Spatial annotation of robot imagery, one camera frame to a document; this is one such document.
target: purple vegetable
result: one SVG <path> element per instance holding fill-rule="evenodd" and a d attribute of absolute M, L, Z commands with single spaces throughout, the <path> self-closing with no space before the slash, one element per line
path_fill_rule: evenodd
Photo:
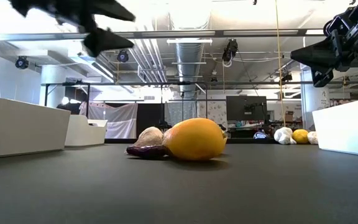
<path fill-rule="evenodd" d="M 167 154 L 165 146 L 128 146 L 127 153 L 132 156 L 137 156 L 142 159 L 161 159 Z"/>

